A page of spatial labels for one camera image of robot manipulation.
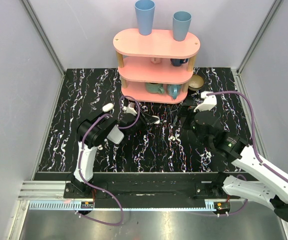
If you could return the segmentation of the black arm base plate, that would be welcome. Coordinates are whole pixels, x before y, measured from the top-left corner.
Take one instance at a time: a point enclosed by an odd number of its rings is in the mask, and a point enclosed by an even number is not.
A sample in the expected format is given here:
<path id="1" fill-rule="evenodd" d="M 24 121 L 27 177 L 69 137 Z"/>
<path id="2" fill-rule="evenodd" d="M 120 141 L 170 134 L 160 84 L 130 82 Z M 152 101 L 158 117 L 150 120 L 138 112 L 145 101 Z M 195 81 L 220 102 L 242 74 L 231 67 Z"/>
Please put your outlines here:
<path id="1" fill-rule="evenodd" d="M 226 199 L 220 188 L 225 173 L 103 173 L 90 184 L 114 194 L 120 201 L 130 197 L 180 197 L 183 199 Z"/>

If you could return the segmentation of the white oval pebble case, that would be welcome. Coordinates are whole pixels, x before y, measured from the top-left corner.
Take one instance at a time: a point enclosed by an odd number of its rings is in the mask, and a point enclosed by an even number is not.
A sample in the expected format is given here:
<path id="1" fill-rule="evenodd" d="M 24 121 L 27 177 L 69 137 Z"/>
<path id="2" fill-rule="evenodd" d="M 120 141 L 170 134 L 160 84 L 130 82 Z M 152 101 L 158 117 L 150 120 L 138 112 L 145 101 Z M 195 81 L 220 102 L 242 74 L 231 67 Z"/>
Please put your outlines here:
<path id="1" fill-rule="evenodd" d="M 102 111 L 104 113 L 107 113 L 107 112 L 111 111 L 112 109 L 114 109 L 114 104 L 113 103 L 108 103 L 108 104 L 106 104 L 106 105 L 104 105 L 102 107 Z"/>

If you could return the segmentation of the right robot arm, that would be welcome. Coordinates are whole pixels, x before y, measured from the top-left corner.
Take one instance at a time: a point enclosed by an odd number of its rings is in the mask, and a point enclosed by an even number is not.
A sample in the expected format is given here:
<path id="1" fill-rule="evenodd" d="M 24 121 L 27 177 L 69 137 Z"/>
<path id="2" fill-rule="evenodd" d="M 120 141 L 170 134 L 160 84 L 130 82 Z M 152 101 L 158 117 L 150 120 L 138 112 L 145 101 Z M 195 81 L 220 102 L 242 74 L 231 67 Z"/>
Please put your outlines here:
<path id="1" fill-rule="evenodd" d="M 210 152 L 232 165 L 242 168 L 259 183 L 220 172 L 211 183 L 201 189 L 208 197 L 242 197 L 270 209 L 288 222 L 288 174 L 259 155 L 255 144 L 224 131 L 220 120 L 211 110 L 217 105 L 214 93 L 203 93 L 197 106 L 183 104 L 177 113 L 184 118 L 183 129 L 192 131 L 198 142 Z"/>

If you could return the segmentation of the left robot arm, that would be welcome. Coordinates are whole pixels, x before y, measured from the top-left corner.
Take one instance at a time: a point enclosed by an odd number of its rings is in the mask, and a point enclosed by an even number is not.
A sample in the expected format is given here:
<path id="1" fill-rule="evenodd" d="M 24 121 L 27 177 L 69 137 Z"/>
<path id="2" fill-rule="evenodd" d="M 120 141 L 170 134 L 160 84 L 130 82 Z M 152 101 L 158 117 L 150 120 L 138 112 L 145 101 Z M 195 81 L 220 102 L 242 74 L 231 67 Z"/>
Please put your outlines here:
<path id="1" fill-rule="evenodd" d="M 76 134 L 78 140 L 78 159 L 73 176 L 70 177 L 69 193 L 75 193 L 81 198 L 91 194 L 92 186 L 87 183 L 93 178 L 93 166 L 96 153 L 105 140 L 118 145 L 124 136 L 143 131 L 151 125 L 157 125 L 159 117 L 126 113 L 121 120 L 111 117 L 107 113 L 100 113 L 95 118 L 85 119 L 78 125 Z"/>

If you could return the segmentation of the white earbuds charging case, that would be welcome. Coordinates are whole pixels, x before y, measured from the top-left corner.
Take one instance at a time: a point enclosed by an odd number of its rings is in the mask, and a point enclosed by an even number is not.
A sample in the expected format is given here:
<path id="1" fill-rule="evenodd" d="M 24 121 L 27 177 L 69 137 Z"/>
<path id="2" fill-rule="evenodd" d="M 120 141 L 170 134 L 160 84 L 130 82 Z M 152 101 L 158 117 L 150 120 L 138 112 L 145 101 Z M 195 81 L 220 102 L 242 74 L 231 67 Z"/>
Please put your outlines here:
<path id="1" fill-rule="evenodd" d="M 151 123 L 152 125 L 158 125 L 158 124 L 160 123 L 159 117 L 158 117 L 158 116 L 155 116 L 155 115 L 151 116 L 150 123 Z"/>

